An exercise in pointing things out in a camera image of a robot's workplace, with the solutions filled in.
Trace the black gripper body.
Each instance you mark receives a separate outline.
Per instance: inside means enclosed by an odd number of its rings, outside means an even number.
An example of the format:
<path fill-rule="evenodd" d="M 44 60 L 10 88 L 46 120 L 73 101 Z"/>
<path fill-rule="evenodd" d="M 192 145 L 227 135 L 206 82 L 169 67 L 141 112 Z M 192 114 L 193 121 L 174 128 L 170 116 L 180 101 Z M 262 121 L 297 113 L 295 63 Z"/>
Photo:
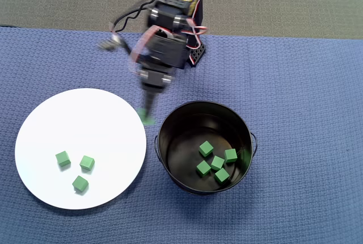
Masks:
<path fill-rule="evenodd" d="M 184 69 L 189 55 L 186 43 L 185 35 L 148 30 L 140 38 L 140 44 L 143 44 L 140 52 L 145 48 L 147 52 L 138 56 L 138 63 Z"/>

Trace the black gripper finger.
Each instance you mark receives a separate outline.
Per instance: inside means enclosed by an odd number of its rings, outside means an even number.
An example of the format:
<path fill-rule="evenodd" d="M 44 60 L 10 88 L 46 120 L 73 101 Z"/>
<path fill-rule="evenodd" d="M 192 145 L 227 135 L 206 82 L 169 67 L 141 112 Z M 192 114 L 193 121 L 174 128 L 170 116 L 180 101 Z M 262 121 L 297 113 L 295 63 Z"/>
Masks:
<path fill-rule="evenodd" d="M 144 91 L 143 115 L 150 116 L 157 94 L 164 92 L 165 88 L 174 79 L 175 69 L 161 67 L 160 69 L 142 67 L 139 70 L 141 88 Z"/>

